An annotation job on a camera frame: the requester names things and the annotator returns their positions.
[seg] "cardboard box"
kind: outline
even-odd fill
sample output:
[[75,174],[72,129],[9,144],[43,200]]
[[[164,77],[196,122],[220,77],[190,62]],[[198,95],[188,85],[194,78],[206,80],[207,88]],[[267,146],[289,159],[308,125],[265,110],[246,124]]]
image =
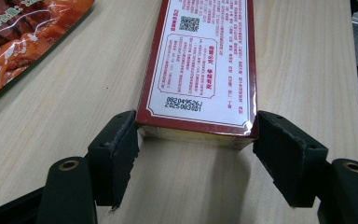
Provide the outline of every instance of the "cardboard box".
[[136,122],[145,136],[244,147],[257,137],[252,0],[163,0]]

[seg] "wooden table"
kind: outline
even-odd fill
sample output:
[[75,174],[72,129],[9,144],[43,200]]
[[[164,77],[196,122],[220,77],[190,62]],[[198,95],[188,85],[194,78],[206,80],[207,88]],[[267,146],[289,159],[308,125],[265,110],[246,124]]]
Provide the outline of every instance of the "wooden table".
[[[0,205],[84,156],[141,92],[161,0],[96,0],[87,19],[0,99]],[[259,109],[358,160],[350,1],[255,1]],[[145,139],[121,207],[100,223],[317,223],[292,209],[252,152]]]

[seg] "plastic wrap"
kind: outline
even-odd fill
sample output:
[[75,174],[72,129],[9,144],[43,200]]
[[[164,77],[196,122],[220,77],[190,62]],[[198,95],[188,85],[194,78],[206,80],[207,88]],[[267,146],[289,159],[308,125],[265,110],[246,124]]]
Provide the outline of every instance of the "plastic wrap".
[[0,0],[0,89],[35,62],[94,0]]
[[243,147],[255,114],[253,1],[162,1],[136,118],[144,134]]

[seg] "red snack package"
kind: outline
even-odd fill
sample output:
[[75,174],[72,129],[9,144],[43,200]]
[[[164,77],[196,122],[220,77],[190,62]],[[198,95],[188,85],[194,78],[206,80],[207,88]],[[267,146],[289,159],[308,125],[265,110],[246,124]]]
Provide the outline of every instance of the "red snack package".
[[94,0],[0,0],[0,89],[42,56]]

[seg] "printed date code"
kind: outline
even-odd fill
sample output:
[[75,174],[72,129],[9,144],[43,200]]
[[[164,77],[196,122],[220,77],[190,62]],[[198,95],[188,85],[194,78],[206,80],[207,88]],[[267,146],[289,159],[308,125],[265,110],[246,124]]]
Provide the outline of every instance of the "printed date code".
[[200,112],[202,108],[202,101],[181,99],[176,97],[167,97],[167,102],[165,102],[165,107]]

